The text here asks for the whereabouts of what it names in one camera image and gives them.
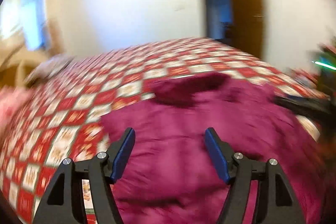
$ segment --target open door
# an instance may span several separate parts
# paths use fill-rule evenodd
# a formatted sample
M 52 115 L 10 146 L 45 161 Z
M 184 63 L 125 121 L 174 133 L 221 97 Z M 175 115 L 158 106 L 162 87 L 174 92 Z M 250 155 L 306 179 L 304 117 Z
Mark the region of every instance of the open door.
M 263 53 L 263 0 L 232 0 L 232 46 L 258 58 Z

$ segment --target pillow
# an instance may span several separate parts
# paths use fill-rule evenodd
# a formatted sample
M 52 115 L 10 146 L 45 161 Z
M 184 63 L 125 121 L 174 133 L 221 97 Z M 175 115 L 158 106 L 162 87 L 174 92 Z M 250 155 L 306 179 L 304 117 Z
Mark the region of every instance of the pillow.
M 52 78 L 61 70 L 63 70 L 66 66 L 68 66 L 73 59 L 74 58 L 72 56 L 68 56 L 66 54 L 55 55 L 48 61 L 39 64 L 27 76 L 27 78 L 24 80 L 25 86 L 31 87 L 38 80 L 48 80 Z

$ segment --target doorway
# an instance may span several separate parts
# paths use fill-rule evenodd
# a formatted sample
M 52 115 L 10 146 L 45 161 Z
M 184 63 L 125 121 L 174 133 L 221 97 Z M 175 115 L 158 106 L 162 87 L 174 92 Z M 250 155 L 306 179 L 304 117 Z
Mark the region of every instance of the doorway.
M 206 34 L 222 43 L 263 56 L 263 0 L 205 0 Z
M 232 25 L 231 0 L 205 0 L 207 36 L 224 44 L 231 45 L 229 29 Z

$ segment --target bed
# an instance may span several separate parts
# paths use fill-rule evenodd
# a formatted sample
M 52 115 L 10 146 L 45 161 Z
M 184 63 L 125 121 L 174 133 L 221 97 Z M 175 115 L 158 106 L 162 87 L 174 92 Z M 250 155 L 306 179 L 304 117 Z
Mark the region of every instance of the bed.
M 100 116 L 152 98 L 147 84 L 162 78 L 219 71 L 280 94 L 322 96 L 268 63 L 209 38 L 186 38 L 114 50 L 74 61 L 47 83 L 13 119 L 0 155 L 0 188 L 23 223 L 32 222 L 40 198 L 66 157 L 86 160 L 105 151 L 109 139 Z M 300 122 L 313 138 L 317 129 Z M 95 223 L 89 183 L 83 183 L 89 223 Z

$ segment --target pink cloth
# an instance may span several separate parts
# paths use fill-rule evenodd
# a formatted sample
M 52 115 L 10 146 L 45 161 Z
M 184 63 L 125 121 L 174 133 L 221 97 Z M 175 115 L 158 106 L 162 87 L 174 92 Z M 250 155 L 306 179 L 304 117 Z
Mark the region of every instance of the pink cloth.
M 215 223 L 228 187 L 204 144 L 206 128 L 251 159 L 276 158 L 307 223 L 321 215 L 326 185 L 316 143 L 287 109 L 272 103 L 273 87 L 220 73 L 162 80 L 156 98 L 113 111 L 101 122 L 115 141 L 127 127 L 136 143 L 114 196 L 125 223 Z M 252 184 L 244 223 L 251 223 Z
M 32 98 L 33 91 L 24 88 L 4 87 L 0 90 L 0 139 L 14 114 Z

